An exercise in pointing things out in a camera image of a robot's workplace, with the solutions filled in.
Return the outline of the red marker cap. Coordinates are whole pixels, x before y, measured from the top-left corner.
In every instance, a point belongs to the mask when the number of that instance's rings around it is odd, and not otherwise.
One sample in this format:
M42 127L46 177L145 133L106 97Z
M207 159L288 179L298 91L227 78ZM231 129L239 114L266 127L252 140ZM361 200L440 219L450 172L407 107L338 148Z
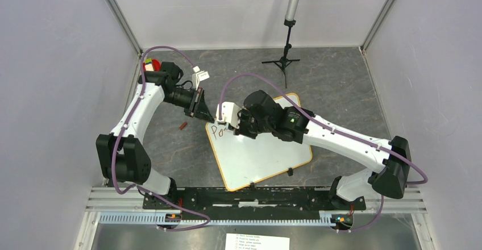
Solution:
M180 127L179 130L183 130L188 125L187 122L184 122Z

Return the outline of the yellow framed whiteboard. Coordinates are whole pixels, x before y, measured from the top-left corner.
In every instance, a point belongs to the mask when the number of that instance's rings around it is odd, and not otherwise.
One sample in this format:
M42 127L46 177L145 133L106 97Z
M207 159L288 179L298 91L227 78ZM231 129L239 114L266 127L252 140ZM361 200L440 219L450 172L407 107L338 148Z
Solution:
M311 146L285 142L270 133L256 139L234 135L226 124L206 123L210 141L225 188L237 191L309 163Z

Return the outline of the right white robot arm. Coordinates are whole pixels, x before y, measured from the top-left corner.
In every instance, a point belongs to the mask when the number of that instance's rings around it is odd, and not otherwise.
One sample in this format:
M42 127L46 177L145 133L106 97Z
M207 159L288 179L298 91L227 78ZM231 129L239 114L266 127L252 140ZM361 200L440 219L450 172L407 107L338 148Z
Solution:
M328 194L335 209L361 197L401 199L405 195L411 157L403 137L378 139L337 128L307 109L282 107L262 90L250 94L233 115L235 135L256 139L259 134L271 134L281 141L321 147L364 165L355 174L335 178Z

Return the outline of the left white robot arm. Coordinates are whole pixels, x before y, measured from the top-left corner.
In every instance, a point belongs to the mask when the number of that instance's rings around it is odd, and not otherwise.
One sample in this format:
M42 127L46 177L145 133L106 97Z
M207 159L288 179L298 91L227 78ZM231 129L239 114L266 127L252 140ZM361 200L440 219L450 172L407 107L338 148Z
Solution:
M188 81L191 87L186 88L180 82L184 72L175 63L146 60L131 104L112 131L100 134L95 142L104 178L156 193L156 200L165 209L177 205L177 187L174 179L153 170L143 140L154 112L163 102L182 108L188 117L214 121L200 87L209 74L197 66L193 71Z

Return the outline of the black tripod stand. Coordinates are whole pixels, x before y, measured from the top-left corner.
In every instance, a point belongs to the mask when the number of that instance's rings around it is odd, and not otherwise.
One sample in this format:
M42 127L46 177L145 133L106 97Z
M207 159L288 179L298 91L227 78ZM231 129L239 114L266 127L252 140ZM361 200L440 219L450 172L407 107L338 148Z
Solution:
M288 32L286 35L286 42L283 48L283 55L278 60L271 60L271 61L262 61L262 64L275 64L281 71L284 76L285 88L287 88L287 79L286 79L286 68L295 62L300 62L300 59L289 59L288 53L289 50L292 48L290 43L291 31L292 28L296 25L296 20L284 20L284 25L288 27Z

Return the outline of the red toy with block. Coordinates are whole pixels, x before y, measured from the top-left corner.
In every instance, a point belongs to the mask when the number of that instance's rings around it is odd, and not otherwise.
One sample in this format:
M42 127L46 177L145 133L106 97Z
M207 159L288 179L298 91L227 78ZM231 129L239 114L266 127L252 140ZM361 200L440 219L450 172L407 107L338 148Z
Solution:
M143 70L145 72L159 72L161 63L156 59L146 59L143 63Z

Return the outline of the white paper sheet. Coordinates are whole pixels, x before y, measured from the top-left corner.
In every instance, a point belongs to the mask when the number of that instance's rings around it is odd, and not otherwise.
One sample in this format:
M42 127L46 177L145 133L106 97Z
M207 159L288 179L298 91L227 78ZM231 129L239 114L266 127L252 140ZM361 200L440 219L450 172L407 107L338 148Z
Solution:
M288 237L227 234L225 250L289 250Z

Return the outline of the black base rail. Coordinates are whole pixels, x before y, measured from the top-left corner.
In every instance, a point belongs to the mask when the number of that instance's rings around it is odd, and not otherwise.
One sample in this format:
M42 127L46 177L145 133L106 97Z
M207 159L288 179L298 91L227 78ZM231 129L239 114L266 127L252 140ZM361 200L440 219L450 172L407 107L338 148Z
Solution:
M352 202L327 187L178 188L166 199L185 209L182 220L315 220L321 211L363 211L363 197Z

